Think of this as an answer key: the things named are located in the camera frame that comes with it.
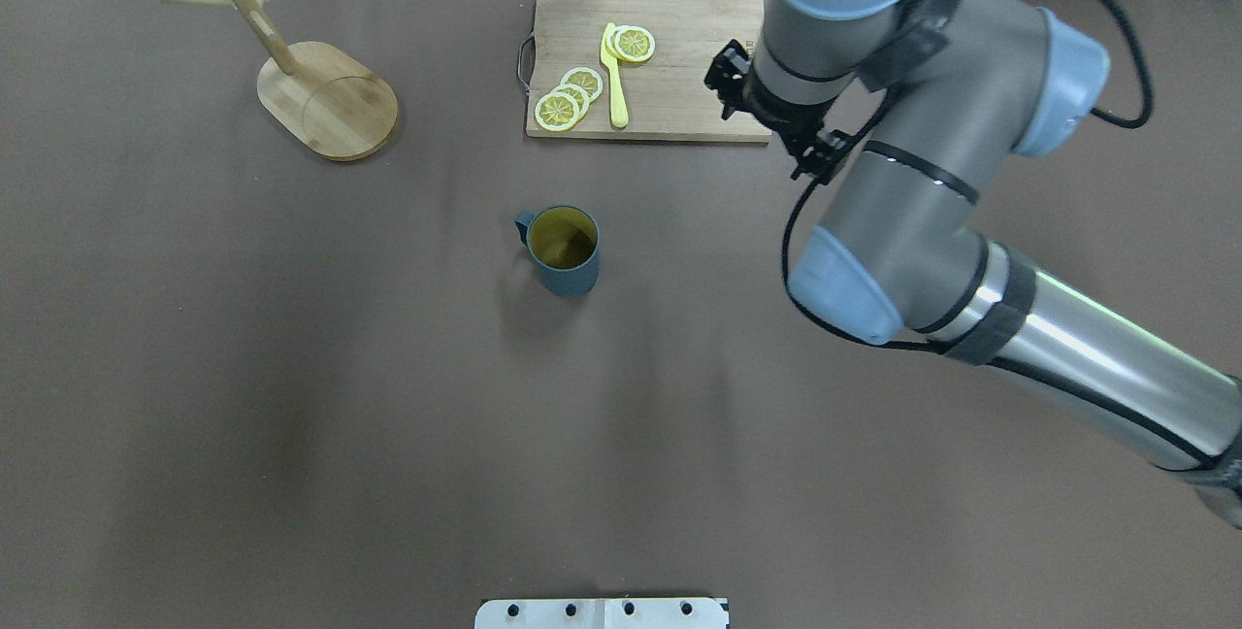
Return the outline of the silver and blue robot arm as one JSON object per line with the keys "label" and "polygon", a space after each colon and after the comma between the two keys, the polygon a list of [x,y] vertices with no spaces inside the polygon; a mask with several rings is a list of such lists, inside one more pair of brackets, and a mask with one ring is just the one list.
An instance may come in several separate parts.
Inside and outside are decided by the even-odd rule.
{"label": "silver and blue robot arm", "polygon": [[1009,155],[1095,116],[1109,68],[1022,0],[768,0],[740,108],[815,183],[857,154],[782,283],[848,341],[1009,374],[1238,527],[1238,378],[968,226]]}

